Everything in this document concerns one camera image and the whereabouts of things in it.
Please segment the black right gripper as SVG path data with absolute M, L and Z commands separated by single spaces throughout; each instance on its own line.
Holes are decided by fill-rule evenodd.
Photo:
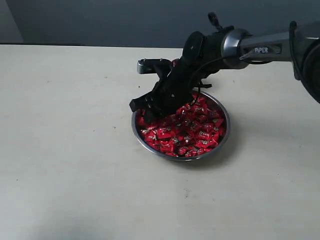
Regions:
M 192 89 L 200 84 L 200 71 L 182 59 L 172 63 L 170 73 L 157 73 L 159 80 L 151 92 L 134 98 L 129 103 L 132 112 L 144 112 L 146 124 L 172 115 L 178 108 L 193 101 Z

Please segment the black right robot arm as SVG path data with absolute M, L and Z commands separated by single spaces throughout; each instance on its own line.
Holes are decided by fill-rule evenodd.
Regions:
M 241 70 L 248 65 L 290 62 L 294 77 L 316 101 L 320 99 L 320 24 L 292 21 L 284 32 L 255 36 L 232 26 L 211 35 L 193 32 L 180 58 L 141 59 L 139 74 L 157 74 L 153 89 L 130 101 L 133 112 L 143 110 L 147 123 L 174 114 L 194 99 L 192 89 L 220 70 Z

